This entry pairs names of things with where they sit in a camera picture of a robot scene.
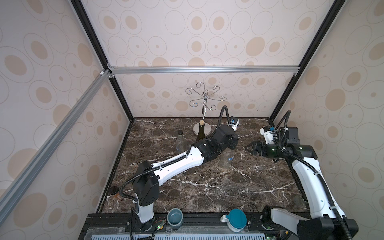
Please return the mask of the dark green wine bottle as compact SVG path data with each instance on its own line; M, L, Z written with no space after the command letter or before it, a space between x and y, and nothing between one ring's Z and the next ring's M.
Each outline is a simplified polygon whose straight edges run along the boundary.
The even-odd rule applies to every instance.
M197 134L197 139L196 141L200 141L202 139L205 138L205 122L204 120L200 120L199 122L199 131L198 131L198 134Z

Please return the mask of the clear glass bottle cork stopper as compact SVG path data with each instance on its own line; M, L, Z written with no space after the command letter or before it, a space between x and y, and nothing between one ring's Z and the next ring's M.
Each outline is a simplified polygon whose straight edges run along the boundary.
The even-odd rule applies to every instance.
M223 169L228 169L231 167L235 157L235 151L226 148L219 156L219 166Z

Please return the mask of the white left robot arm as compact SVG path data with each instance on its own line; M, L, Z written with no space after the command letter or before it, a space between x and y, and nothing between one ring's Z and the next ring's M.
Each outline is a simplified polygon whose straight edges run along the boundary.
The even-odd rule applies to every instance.
M226 149L234 150L238 144L238 124L222 125L209 138L195 142L187 151L168 160L150 164L142 162L135 175L128 180L133 184L135 213L141 224L154 218L154 202L160 196L160 186L172 177L191 168L215 160Z

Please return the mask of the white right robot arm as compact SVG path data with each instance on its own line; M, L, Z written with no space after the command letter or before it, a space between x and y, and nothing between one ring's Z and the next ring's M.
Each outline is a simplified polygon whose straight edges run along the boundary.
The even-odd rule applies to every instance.
M348 219L333 197L320 169L318 156L310 145L302 145L296 127L264 127L265 141L254 141L245 150L254 156L286 161L300 186L310 209L306 219L280 207L266 206L261 223L265 230L281 226L300 240L351 240L359 230L355 220Z

